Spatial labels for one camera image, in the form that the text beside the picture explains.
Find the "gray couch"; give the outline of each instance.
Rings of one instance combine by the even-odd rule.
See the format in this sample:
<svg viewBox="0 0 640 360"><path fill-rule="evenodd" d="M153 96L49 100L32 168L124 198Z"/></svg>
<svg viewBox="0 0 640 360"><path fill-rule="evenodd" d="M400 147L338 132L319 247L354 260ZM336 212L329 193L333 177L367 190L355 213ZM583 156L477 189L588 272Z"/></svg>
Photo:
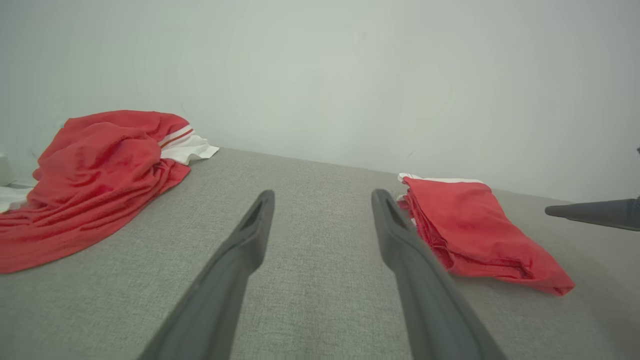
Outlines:
<svg viewBox="0 0 640 360"><path fill-rule="evenodd" d="M410 358L371 191L395 174L222 149L108 239L0 277L0 359L134 359L264 189L276 193L232 357ZM640 359L640 235L552 218L563 202L495 190L577 284L564 297L455 278L510 359Z"/></svg>

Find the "white stripe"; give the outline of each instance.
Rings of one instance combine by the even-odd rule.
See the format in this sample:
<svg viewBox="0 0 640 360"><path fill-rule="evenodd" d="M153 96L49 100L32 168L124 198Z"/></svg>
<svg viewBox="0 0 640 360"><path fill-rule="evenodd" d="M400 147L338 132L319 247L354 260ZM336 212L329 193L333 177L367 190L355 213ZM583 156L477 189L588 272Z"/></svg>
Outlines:
<svg viewBox="0 0 640 360"><path fill-rule="evenodd" d="M484 184L480 180L474 179L436 179L434 177L419 177L412 174L407 174L406 172L401 172L398 174L398 181L402 182L404 178L409 177L410 179L418 179L418 180L429 180L429 181L437 181L439 183L480 183Z"/></svg>
<svg viewBox="0 0 640 360"><path fill-rule="evenodd" d="M165 136L164 139L160 140L158 145L162 146L162 145L170 142L171 140L177 138L178 136L184 135L184 133L188 132L191 129L192 129L191 126L187 125L187 126L183 127L182 129L180 129L178 131L174 131L173 133L170 133L169 135Z"/></svg>

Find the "red towel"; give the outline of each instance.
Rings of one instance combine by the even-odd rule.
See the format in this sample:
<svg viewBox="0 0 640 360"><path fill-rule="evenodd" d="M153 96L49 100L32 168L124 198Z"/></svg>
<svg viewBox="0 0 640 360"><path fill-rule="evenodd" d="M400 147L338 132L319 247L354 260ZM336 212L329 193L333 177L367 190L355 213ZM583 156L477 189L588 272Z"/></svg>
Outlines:
<svg viewBox="0 0 640 360"><path fill-rule="evenodd" d="M112 111L69 119L38 159L38 184L0 214L0 273L64 258L115 233L189 167L161 145L190 132L181 117Z"/></svg>
<svg viewBox="0 0 640 360"><path fill-rule="evenodd" d="M399 204L409 209L418 234L448 271L495 277L554 295L575 287L555 259L509 221L489 186L404 175L409 189Z"/></svg>

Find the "folded red towel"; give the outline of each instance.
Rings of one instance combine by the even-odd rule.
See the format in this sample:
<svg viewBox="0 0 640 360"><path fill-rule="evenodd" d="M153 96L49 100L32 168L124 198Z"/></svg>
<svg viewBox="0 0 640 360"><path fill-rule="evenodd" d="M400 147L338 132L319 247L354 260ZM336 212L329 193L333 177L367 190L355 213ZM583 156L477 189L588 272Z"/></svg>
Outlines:
<svg viewBox="0 0 640 360"><path fill-rule="evenodd" d="M400 178L409 189L399 205L409 209L418 234L448 271L495 277L554 295L575 287L555 259L509 221L489 186L409 174Z"/></svg>

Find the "crumpled red cloth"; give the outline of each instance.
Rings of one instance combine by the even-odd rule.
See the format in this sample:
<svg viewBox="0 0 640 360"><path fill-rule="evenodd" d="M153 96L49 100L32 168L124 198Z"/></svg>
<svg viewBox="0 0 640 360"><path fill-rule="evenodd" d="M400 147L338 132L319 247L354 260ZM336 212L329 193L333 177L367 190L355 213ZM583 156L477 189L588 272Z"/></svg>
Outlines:
<svg viewBox="0 0 640 360"><path fill-rule="evenodd" d="M189 123L147 111L69 119L38 159L38 184L0 214L0 273L42 265L115 233L189 167L160 158L160 142Z"/></svg>

